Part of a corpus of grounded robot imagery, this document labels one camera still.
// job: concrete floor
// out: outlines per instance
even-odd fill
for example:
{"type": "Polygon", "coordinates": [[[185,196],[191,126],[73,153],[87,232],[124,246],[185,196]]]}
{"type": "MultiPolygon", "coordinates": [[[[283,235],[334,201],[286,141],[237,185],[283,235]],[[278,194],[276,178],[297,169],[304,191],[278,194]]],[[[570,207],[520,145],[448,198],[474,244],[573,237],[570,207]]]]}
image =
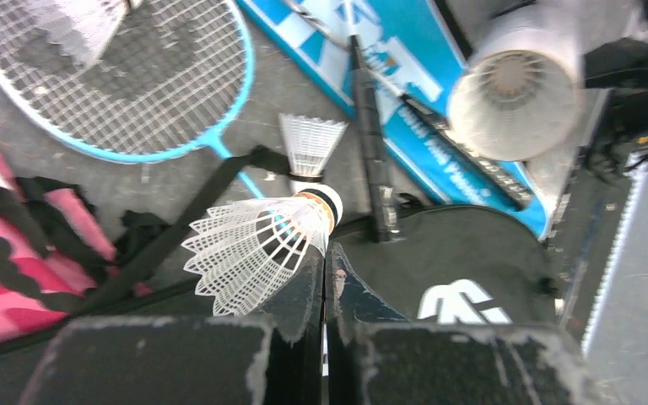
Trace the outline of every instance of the concrete floor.
{"type": "MultiPolygon", "coordinates": [[[[588,49],[619,37],[629,20],[635,0],[596,0],[585,2],[582,29],[588,49]]],[[[464,30],[475,43],[485,31],[487,15],[511,0],[449,1],[464,30]]],[[[281,149],[276,125],[279,112],[345,120],[326,96],[297,67],[284,57],[256,28],[256,82],[251,99],[239,119],[224,136],[234,154],[244,153],[257,143],[281,149]]],[[[588,113],[594,113],[590,94],[588,113]]],[[[580,131],[587,126],[587,119],[580,131]]],[[[39,128],[31,125],[0,91],[0,147],[21,176],[51,176],[81,184],[99,207],[99,220],[106,233],[120,233],[119,216],[125,209],[151,211],[172,220],[190,200],[203,178],[219,163],[208,150],[164,162],[149,169],[149,181],[141,182],[140,166],[114,165],[85,157],[64,148],[39,128]]],[[[366,210],[365,189],[358,162],[355,139],[345,136],[332,157],[327,179],[345,196],[351,215],[366,210]]],[[[250,170],[253,179],[267,194],[284,195],[286,181],[268,179],[261,170],[250,170]]],[[[397,186],[412,191],[413,186],[400,172],[397,186]]],[[[235,184],[224,200],[249,197],[235,184]]],[[[174,254],[163,266],[158,279],[171,284],[186,277],[180,270],[186,253],[174,254]]],[[[591,367],[601,380],[610,403],[648,404],[648,187],[640,213],[629,237],[628,248],[613,286],[607,310],[592,345],[591,367]]]]}

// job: black racket grip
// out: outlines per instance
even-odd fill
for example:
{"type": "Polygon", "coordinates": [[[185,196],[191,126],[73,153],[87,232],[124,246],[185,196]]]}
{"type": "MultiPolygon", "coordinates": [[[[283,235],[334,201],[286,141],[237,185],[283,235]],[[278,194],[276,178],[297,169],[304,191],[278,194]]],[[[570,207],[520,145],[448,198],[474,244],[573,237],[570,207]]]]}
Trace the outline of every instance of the black racket grip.
{"type": "Polygon", "coordinates": [[[365,67],[354,69],[353,76],[354,111],[359,125],[359,142],[375,221],[376,242],[400,240],[402,234],[398,226],[397,202],[376,106],[374,81],[365,67]]]}
{"type": "Polygon", "coordinates": [[[515,177],[510,175],[503,166],[491,159],[480,156],[468,146],[454,141],[448,136],[446,131],[451,127],[448,120],[439,112],[431,110],[426,105],[421,104],[418,100],[403,94],[399,99],[411,109],[411,111],[426,125],[431,127],[444,142],[450,144],[461,156],[471,165],[478,173],[485,176],[492,186],[502,192],[516,209],[522,210],[527,208],[532,199],[535,197],[533,192],[527,186],[519,182],[515,177]]]}

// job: blue racket frame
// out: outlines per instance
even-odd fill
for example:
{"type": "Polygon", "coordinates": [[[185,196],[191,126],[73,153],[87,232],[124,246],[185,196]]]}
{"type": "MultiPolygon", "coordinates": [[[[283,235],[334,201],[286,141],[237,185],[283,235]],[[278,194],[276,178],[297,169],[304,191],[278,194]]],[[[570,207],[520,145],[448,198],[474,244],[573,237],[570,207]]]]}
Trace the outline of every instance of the blue racket frame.
{"type": "MultiPolygon", "coordinates": [[[[250,37],[250,32],[247,29],[247,25],[244,17],[240,11],[239,6],[235,4],[233,0],[224,0],[230,8],[230,12],[233,14],[235,19],[238,22],[238,29],[240,31],[240,36],[242,38],[243,47],[245,50],[245,76],[242,80],[242,87],[240,93],[237,95],[235,102],[232,104],[231,108],[222,116],[217,123],[208,128],[206,131],[200,133],[192,142],[183,144],[177,148],[166,150],[157,154],[119,154],[107,150],[102,150],[95,148],[87,143],[81,142],[77,139],[71,137],[67,132],[64,132],[60,128],[51,124],[47,119],[45,119],[41,114],[31,107],[29,103],[23,99],[19,92],[11,85],[10,80],[3,74],[2,69],[0,68],[0,88],[6,94],[6,96],[26,115],[26,117],[32,121],[38,127],[43,128],[48,131],[51,136],[56,140],[68,146],[71,149],[74,149],[80,153],[87,154],[88,156],[94,157],[96,159],[105,160],[112,163],[120,163],[126,165],[136,165],[136,164],[155,164],[165,160],[176,159],[188,154],[192,151],[210,147],[221,159],[227,159],[232,157],[232,153],[226,146],[222,143],[222,134],[227,126],[235,120],[235,118],[240,114],[240,111],[244,107],[249,94],[251,91],[252,84],[254,83],[255,76],[255,54],[253,51],[252,39],[250,37]]],[[[245,184],[247,189],[255,198],[264,198],[264,194],[260,191],[259,187],[252,181],[252,179],[245,173],[239,174],[240,180],[245,184]]]]}

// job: pink bag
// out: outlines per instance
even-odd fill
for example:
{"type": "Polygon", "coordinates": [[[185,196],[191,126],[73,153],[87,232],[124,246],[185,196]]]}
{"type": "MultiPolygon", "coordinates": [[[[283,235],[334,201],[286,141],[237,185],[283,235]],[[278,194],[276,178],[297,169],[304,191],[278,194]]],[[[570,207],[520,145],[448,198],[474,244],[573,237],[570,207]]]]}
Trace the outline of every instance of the pink bag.
{"type": "MultiPolygon", "coordinates": [[[[104,264],[114,262],[115,247],[72,188],[42,196],[39,204],[60,212],[84,249],[104,264]]],[[[26,201],[0,154],[0,342],[55,324],[78,307],[88,289],[97,287],[84,266],[50,243],[57,233],[51,229],[48,235],[32,211],[22,209],[26,201]]],[[[117,272],[110,264],[102,269],[104,276],[117,272]]]]}

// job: badminton racket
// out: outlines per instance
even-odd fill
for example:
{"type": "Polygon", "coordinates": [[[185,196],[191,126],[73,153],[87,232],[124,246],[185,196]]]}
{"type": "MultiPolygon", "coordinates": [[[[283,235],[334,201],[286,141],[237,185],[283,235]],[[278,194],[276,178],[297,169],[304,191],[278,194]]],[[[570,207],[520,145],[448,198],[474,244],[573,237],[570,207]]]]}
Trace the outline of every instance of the badminton racket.
{"type": "Polygon", "coordinates": [[[231,156],[220,136],[254,77],[251,39],[233,0],[148,0],[86,71],[35,26],[22,1],[0,0],[0,87],[58,141],[123,164],[203,147],[231,156]]]}
{"type": "Polygon", "coordinates": [[[364,65],[364,55],[359,48],[359,38],[354,28],[354,11],[351,0],[344,1],[349,26],[351,49],[352,93],[354,111],[359,130],[361,154],[364,160],[366,182],[369,186],[371,213],[374,216],[377,243],[393,242],[402,238],[398,228],[397,203],[394,196],[388,153],[381,128],[379,109],[376,106],[374,80],[364,65]]]}
{"type": "MultiPolygon", "coordinates": [[[[319,31],[320,34],[324,35],[332,44],[344,50],[349,50],[349,44],[337,37],[332,30],[330,30],[317,17],[312,15],[309,10],[302,7],[294,0],[283,0],[283,2],[314,29],[319,31]]],[[[514,176],[510,175],[510,173],[508,173],[498,162],[491,159],[485,159],[467,145],[453,140],[453,138],[447,133],[450,131],[450,127],[448,121],[443,115],[398,88],[398,86],[392,83],[391,80],[370,67],[365,63],[365,61],[363,61],[363,64],[369,69],[370,74],[389,92],[396,96],[423,124],[455,149],[463,158],[464,163],[473,168],[483,178],[487,179],[488,183],[498,190],[503,197],[508,200],[509,204],[517,209],[524,209],[530,204],[530,202],[532,202],[534,194],[530,188],[518,181],[514,176]]]]}

